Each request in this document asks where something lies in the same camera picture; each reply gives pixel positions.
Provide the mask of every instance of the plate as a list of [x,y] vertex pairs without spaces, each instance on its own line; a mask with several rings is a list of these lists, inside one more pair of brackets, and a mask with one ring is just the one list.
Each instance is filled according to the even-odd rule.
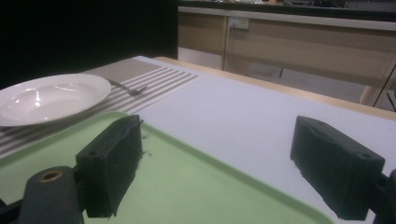
[[97,105],[110,93],[102,77],[66,74],[42,77],[0,91],[0,126],[46,123]]

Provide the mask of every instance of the tray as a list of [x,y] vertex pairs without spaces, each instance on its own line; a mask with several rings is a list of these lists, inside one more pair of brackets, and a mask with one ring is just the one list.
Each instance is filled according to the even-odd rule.
[[[110,112],[88,119],[0,160],[0,198],[12,203],[25,181],[57,165],[75,165],[75,155],[112,121]],[[85,223],[332,223],[319,211],[192,148],[146,123],[145,151],[117,217]]]

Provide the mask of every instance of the white table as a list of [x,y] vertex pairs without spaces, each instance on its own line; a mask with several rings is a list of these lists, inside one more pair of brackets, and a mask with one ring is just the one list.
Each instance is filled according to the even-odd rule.
[[139,111],[147,123],[314,206],[335,223],[373,223],[372,213],[364,222],[337,218],[290,160],[291,140],[298,115],[320,119],[386,158],[383,173],[389,175],[396,168],[393,113],[165,58],[138,60],[176,63],[201,77]]

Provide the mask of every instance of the electrical outlet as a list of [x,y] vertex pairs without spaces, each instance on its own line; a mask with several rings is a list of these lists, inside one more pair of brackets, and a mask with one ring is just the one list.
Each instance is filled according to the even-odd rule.
[[229,27],[247,30],[248,18],[230,17],[228,24]]

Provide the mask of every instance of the gray floor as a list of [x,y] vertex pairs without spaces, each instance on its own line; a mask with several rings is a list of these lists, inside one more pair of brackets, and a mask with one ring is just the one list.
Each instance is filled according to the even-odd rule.
[[[196,63],[216,69],[220,69],[221,65],[221,58],[219,55],[191,49],[179,48],[178,58],[184,62]],[[315,76],[312,74],[301,73],[288,69],[283,69],[282,75],[280,75],[280,72],[281,68],[278,67],[273,67],[262,63],[251,63],[248,71],[246,71],[244,75],[304,91],[311,91],[322,95],[347,100],[354,103],[359,102],[361,93],[364,89],[364,86],[359,84]],[[394,92],[390,91],[389,95],[396,104]],[[380,108],[393,111],[388,98],[383,100]]]

